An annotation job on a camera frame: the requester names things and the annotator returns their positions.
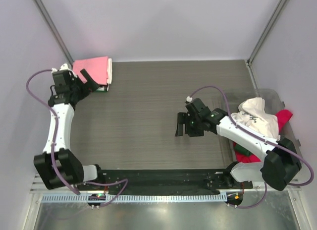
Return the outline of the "pink t shirt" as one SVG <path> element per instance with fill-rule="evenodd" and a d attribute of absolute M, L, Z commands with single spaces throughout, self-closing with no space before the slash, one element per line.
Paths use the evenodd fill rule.
<path fill-rule="evenodd" d="M 89 73 L 89 75 L 93 78 L 93 80 L 98 83 L 101 61 L 102 61 L 102 57 L 76 60 L 73 63 L 73 71 L 84 83 L 86 83 L 87 82 L 86 79 L 80 73 L 82 69 L 85 69 Z"/>

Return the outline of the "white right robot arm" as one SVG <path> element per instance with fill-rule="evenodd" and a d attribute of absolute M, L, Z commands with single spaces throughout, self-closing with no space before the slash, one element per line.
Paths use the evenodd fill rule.
<path fill-rule="evenodd" d="M 253 163 L 232 164 L 223 176 L 227 187 L 235 188 L 245 181 L 263 181 L 282 191 L 301 170 L 296 148 L 288 138 L 277 140 L 261 135 L 239 124 L 220 108 L 210 110 L 199 98 L 187 102 L 185 107 L 186 112 L 177 114 L 176 136 L 200 137 L 212 132 L 241 145 L 259 159 Z"/>

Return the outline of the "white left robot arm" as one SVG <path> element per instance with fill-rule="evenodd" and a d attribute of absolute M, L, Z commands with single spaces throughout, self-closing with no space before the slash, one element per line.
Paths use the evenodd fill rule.
<path fill-rule="evenodd" d="M 83 182 L 88 182 L 95 190 L 102 189 L 106 178 L 101 174 L 100 167 L 97 164 L 82 165 L 70 148 L 71 124 L 76 105 L 99 86 L 85 69 L 80 71 L 88 80 L 84 83 L 67 63 L 49 72 L 54 81 L 50 87 L 49 100 L 44 102 L 35 98 L 50 111 L 49 134 L 42 154 L 34 157 L 34 166 L 48 190 L 66 186 L 79 194 L 74 186 Z"/>

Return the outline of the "folded white printed t shirt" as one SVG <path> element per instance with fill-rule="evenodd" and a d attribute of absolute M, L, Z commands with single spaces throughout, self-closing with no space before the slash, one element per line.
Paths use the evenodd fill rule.
<path fill-rule="evenodd" d="M 98 79 L 100 87 L 110 87 L 110 85 L 112 84 L 112 73 L 112 58 L 102 57 Z"/>

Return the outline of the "dark green crumpled t shirt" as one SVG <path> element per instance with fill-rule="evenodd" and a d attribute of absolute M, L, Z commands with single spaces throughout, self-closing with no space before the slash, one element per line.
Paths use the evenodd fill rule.
<path fill-rule="evenodd" d="M 236 152 L 239 152 L 239 153 L 241 153 L 241 154 L 245 154 L 246 153 L 246 151 L 247 151 L 247 149 L 245 149 L 243 146 L 241 146 L 241 145 L 239 145 L 239 144 L 235 144 L 234 145 L 234 150 L 236 151 Z"/>

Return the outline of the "white crumpled t shirt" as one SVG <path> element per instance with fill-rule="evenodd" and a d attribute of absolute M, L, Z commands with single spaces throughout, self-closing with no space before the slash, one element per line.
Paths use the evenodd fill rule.
<path fill-rule="evenodd" d="M 280 140 L 277 117 L 264 110 L 265 100 L 261 97 L 247 99 L 238 106 L 238 113 L 231 116 L 246 127 L 266 137 Z"/>

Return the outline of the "magenta crumpled t shirt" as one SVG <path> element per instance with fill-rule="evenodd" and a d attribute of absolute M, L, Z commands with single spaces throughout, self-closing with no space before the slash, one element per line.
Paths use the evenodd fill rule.
<path fill-rule="evenodd" d="M 289 110 L 281 110 L 279 112 L 277 112 L 275 114 L 275 116 L 277 117 L 277 122 L 278 122 L 278 130 L 279 130 L 279 134 L 282 133 L 282 130 L 284 128 L 284 126 L 289 122 L 289 120 L 292 118 L 293 113 L 290 112 Z M 260 162 L 260 159 L 258 157 L 256 157 L 254 154 L 252 154 L 250 151 L 246 151 L 246 153 L 243 155 L 239 152 L 235 152 L 235 156 L 236 156 L 236 160 L 238 162 L 242 162 L 242 163 L 256 163 L 256 162 Z"/>

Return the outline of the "left aluminium frame post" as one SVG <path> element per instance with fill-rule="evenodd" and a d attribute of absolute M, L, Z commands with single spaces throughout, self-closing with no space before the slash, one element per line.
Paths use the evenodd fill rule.
<path fill-rule="evenodd" d="M 54 21 L 52 20 L 46 6 L 44 5 L 42 0 L 33 0 L 35 6 L 39 10 L 41 16 L 43 17 L 46 25 L 48 26 L 52 36 L 54 37 L 55 41 L 57 42 L 59 48 L 61 49 L 63 55 L 65 56 L 66 60 L 73 64 L 74 59 L 72 58 L 64 40 L 62 39 L 57 27 L 55 26 Z"/>

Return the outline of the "aluminium frame post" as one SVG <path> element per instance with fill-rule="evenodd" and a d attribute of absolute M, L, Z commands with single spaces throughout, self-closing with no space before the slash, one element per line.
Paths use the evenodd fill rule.
<path fill-rule="evenodd" d="M 57 27 L 55 26 L 54 21 L 52 20 L 46 6 L 44 5 L 42 0 L 33 0 L 35 6 L 39 10 L 41 16 L 43 17 L 46 25 L 48 26 L 52 36 L 54 37 L 55 41 L 57 42 L 59 48 L 61 49 L 63 55 L 65 56 L 66 60 L 73 64 L 74 59 L 72 58 L 64 40 L 62 39 Z"/>
<path fill-rule="evenodd" d="M 270 16 L 263 32 L 260 35 L 253 51 L 251 52 L 250 57 L 246 60 L 246 65 L 251 66 L 252 62 L 254 61 L 256 55 L 260 51 L 262 45 L 266 41 L 267 37 L 269 36 L 270 32 L 272 31 L 273 27 L 277 23 L 280 15 L 282 14 L 283 10 L 285 9 L 286 5 L 288 4 L 289 0 L 279 0 L 276 7 L 273 10 L 272 15 Z"/>

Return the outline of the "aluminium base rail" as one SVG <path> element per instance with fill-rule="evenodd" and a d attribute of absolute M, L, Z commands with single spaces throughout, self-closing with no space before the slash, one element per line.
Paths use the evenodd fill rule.
<path fill-rule="evenodd" d="M 47 189 L 39 174 L 36 173 L 30 187 L 30 193 L 47 193 L 48 191 L 50 190 Z"/>

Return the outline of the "right aluminium frame post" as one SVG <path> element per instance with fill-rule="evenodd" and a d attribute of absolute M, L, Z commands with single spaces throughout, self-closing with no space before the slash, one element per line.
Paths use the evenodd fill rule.
<path fill-rule="evenodd" d="M 263 32 L 260 35 L 253 51 L 251 52 L 250 57 L 246 60 L 246 65 L 251 66 L 252 62 L 254 61 L 256 55 L 260 51 L 262 45 L 266 41 L 267 37 L 269 36 L 270 32 L 272 31 L 273 27 L 277 23 L 280 15 L 282 14 L 283 10 L 285 9 L 286 5 L 288 4 L 289 0 L 279 0 L 276 7 L 273 10 L 272 15 L 270 16 Z"/>

